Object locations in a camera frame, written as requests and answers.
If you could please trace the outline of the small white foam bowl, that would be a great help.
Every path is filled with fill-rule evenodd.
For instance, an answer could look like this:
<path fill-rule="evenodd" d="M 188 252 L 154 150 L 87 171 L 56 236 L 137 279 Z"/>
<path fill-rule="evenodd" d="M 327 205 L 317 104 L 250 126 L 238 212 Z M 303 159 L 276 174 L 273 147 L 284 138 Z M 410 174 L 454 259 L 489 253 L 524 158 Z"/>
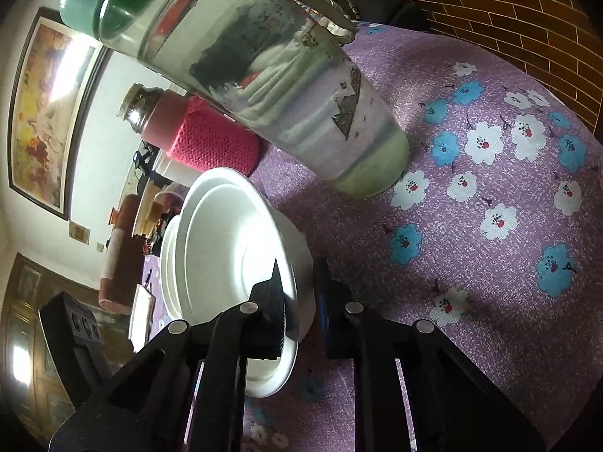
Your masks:
<path fill-rule="evenodd" d="M 305 236 L 234 169 L 197 177 L 181 210 L 173 268 L 182 317 L 203 324 L 247 301 L 254 285 L 279 272 L 285 295 L 281 357 L 250 360 L 246 394 L 278 393 L 316 313 L 314 260 Z"/>

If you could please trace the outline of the dark wooden wardrobe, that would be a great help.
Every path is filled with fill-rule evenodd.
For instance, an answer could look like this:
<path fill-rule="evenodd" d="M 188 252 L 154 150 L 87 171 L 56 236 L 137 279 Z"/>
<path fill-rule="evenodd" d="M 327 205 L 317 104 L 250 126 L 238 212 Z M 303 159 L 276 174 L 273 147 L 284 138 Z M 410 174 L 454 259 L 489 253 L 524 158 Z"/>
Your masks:
<path fill-rule="evenodd" d="M 1 393 L 33 437 L 46 446 L 73 411 L 38 321 L 38 310 L 66 291 L 88 306 L 104 327 L 115 318 L 100 308 L 97 292 L 37 262 L 16 255 L 1 310 Z"/>

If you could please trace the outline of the purple floral tablecloth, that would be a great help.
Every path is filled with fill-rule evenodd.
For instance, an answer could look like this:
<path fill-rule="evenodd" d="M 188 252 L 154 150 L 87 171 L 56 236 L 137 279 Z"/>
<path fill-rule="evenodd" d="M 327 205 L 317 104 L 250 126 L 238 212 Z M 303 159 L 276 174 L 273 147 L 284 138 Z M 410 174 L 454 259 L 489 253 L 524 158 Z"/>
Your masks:
<path fill-rule="evenodd" d="M 362 24 L 346 53 L 411 159 L 355 201 L 269 149 L 251 181 L 391 321 L 432 321 L 550 450 L 602 447 L 602 146 L 536 66 Z"/>

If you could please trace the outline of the white plastic jar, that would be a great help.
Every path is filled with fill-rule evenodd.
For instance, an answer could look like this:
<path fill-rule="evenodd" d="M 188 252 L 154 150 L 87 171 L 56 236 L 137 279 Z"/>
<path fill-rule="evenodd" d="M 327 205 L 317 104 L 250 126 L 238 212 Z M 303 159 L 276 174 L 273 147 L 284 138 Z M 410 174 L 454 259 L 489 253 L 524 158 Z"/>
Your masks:
<path fill-rule="evenodd" d="M 162 177 L 187 188 L 190 188 L 200 176 L 198 170 L 173 160 L 164 150 L 158 151 L 152 169 Z"/>

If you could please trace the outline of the pink knit-sleeved bottle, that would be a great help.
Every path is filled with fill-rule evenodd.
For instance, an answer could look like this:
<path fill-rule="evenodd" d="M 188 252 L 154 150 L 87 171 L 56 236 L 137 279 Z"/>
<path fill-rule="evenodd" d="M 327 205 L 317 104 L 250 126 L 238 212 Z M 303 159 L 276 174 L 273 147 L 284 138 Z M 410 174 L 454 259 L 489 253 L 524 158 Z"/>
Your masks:
<path fill-rule="evenodd" d="M 256 134 L 197 96 L 134 84 L 122 100 L 119 117 L 168 159 L 200 173 L 229 167 L 248 176 L 261 157 Z"/>

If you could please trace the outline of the glass jar green lid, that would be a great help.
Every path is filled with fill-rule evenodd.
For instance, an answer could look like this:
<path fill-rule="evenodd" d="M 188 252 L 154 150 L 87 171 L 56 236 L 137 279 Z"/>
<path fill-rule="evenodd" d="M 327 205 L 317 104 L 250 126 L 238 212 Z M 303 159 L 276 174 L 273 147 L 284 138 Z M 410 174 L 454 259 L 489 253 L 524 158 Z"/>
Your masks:
<path fill-rule="evenodd" d="M 324 0 L 59 0 L 72 29 L 214 102 L 353 198 L 387 190 L 410 147 L 378 92 L 312 17 Z"/>

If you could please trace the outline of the framed wall painting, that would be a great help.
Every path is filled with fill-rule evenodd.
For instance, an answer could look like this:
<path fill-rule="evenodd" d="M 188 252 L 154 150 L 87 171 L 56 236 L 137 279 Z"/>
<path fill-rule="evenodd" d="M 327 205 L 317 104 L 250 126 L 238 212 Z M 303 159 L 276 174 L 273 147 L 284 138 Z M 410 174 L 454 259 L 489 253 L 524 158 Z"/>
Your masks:
<path fill-rule="evenodd" d="M 110 51 L 41 7 L 11 90 L 7 167 L 11 190 L 68 220 L 77 154 Z"/>

